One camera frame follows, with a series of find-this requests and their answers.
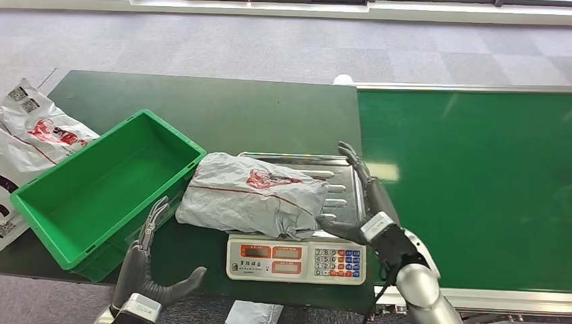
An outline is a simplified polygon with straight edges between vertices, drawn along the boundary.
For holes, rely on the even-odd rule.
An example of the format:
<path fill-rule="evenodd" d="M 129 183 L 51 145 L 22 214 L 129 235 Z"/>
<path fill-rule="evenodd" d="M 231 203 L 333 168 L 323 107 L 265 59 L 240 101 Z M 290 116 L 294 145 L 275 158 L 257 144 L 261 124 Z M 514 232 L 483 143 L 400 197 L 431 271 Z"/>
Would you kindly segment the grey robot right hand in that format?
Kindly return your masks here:
<path fill-rule="evenodd" d="M 360 179 L 364 192 L 366 212 L 369 218 L 372 218 L 379 212 L 383 211 L 391 218 L 392 221 L 399 224 L 399 217 L 397 216 L 397 212 L 386 189 L 382 184 L 379 184 L 377 178 L 370 173 L 366 163 L 363 162 L 362 158 L 356 153 L 354 148 L 349 143 L 339 141 L 337 150 L 341 155 L 346 157 L 348 164 L 353 167 Z M 360 230 L 364 223 L 360 225 L 342 223 L 336 221 L 334 217 L 322 215 L 317 216 L 315 220 L 324 231 L 338 238 L 355 242 L 360 245 L 367 245 L 368 243 Z"/>

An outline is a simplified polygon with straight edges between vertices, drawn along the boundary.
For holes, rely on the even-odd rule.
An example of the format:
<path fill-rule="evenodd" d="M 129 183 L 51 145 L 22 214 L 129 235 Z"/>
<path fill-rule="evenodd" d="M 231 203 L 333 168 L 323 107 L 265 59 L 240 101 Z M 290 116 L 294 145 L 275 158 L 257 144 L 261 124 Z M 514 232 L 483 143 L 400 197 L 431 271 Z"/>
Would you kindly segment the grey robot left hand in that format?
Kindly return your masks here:
<path fill-rule="evenodd" d="M 151 207 L 139 236 L 132 242 L 123 260 L 113 296 L 113 308 L 118 309 L 133 293 L 148 297 L 162 306 L 170 306 L 201 286 L 207 272 L 206 267 L 197 267 L 187 279 L 171 286 L 162 286 L 151 277 L 150 247 L 157 222 L 168 210 L 167 196 L 158 199 Z"/>

